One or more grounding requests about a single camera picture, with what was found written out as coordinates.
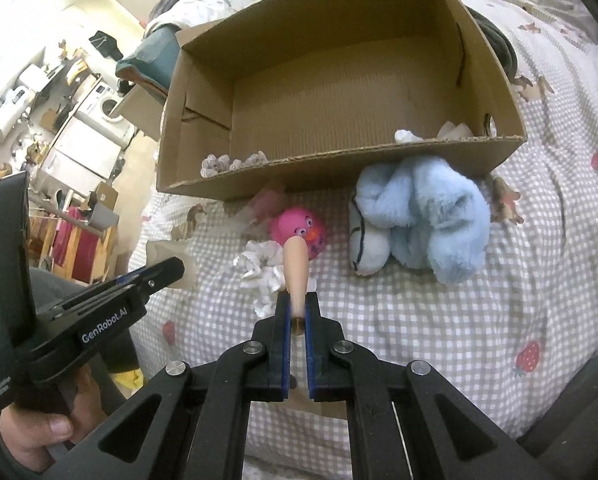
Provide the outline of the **person's left hand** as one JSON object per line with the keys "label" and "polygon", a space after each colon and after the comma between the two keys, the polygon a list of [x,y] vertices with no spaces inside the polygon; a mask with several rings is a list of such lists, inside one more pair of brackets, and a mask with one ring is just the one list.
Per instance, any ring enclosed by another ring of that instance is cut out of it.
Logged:
{"label": "person's left hand", "polygon": [[34,412],[11,404],[0,412],[0,436],[14,460],[24,468],[43,472],[54,460],[47,448],[77,444],[96,429],[107,415],[101,407],[98,383],[88,365],[75,372],[76,395],[69,416]]}

